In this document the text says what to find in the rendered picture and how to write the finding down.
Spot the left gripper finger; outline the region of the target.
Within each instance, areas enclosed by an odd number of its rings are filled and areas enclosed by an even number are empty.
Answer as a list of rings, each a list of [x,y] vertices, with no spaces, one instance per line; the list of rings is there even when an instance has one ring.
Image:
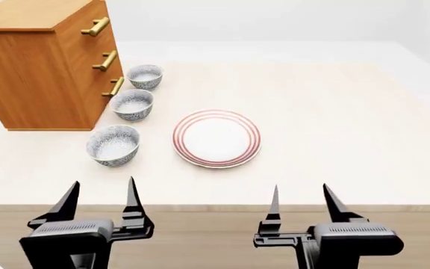
[[[74,219],[78,204],[80,183],[75,181],[62,198],[45,214],[28,221],[28,228],[38,228],[44,223]]]
[[[122,211],[122,227],[126,229],[153,229],[155,227],[145,213],[132,176],[128,181],[126,207]]]

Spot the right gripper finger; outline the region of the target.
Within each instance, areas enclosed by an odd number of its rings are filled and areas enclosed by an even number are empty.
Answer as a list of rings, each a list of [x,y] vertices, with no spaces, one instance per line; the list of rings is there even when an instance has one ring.
[[[328,213],[333,223],[367,223],[370,221],[348,210],[326,183],[324,183],[322,187]]]
[[[279,211],[278,186],[275,185],[272,202],[264,220],[259,223],[258,234],[278,234],[281,228],[281,217]]]

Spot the large patterned grey bowl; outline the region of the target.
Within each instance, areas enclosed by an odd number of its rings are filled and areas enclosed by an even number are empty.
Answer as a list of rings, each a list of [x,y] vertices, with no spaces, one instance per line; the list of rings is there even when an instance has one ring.
[[[140,133],[129,125],[112,125],[91,132],[86,142],[86,153],[97,163],[120,167],[137,154]]]

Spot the white plate with red rings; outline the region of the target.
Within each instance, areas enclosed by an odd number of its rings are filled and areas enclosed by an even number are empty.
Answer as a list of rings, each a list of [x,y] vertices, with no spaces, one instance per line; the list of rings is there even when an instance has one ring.
[[[205,109],[188,114],[175,125],[172,146],[193,165],[230,168],[251,161],[261,151],[261,132],[242,114]]]

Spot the medium patterned grey bowl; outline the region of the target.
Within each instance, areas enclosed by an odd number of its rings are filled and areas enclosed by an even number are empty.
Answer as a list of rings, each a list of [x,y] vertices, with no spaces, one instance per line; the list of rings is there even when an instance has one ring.
[[[154,96],[150,91],[133,89],[116,94],[109,101],[109,107],[119,118],[138,122],[151,113]]]

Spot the small patterned grey bowl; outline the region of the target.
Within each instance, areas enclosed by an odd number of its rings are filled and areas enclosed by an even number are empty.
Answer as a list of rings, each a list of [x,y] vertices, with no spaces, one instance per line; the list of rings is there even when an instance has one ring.
[[[130,68],[126,78],[136,89],[153,90],[162,81],[163,69],[156,65],[144,64]]]

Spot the wooden drawer cabinet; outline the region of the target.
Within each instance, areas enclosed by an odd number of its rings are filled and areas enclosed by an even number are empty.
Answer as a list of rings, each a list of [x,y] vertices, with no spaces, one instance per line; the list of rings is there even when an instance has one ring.
[[[0,1],[0,121],[11,131],[89,131],[123,77],[111,20],[96,37],[81,30],[109,17],[105,0]],[[117,51],[103,72],[102,53]]]

